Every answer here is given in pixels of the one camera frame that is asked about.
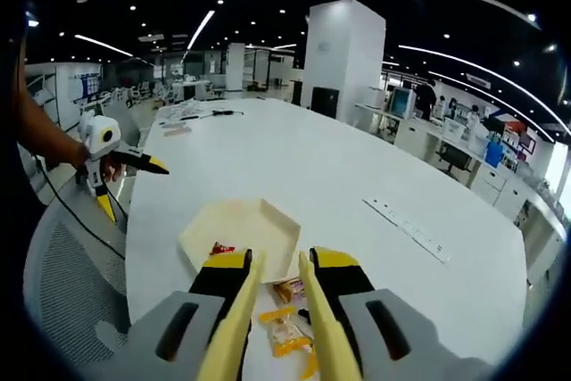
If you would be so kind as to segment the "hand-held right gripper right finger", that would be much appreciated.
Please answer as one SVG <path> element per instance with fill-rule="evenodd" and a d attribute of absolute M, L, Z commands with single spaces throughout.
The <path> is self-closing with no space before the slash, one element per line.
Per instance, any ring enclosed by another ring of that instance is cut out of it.
<path fill-rule="evenodd" d="M 324 380 L 483 380 L 486 364 L 460 358 L 434 323 L 376 289 L 347 253 L 310 249 L 310 321 Z"/>

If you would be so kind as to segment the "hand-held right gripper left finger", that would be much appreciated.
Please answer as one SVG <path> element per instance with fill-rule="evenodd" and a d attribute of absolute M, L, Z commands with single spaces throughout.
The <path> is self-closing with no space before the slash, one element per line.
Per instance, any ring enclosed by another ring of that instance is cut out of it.
<path fill-rule="evenodd" d="M 174 292 L 95 365 L 98 380 L 240 380 L 254 305 L 249 249 L 207 260 L 186 292 Z"/>

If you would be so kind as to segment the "person's left hand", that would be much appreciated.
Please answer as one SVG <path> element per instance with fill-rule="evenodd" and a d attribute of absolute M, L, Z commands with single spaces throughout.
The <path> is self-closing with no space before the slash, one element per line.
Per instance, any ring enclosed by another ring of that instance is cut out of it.
<path fill-rule="evenodd" d="M 93 185 L 116 181 L 122 174 L 124 164 L 117 161 L 110 153 L 101 156 L 97 160 L 91 158 L 88 149 L 81 143 L 73 150 L 71 164 L 87 175 Z"/>

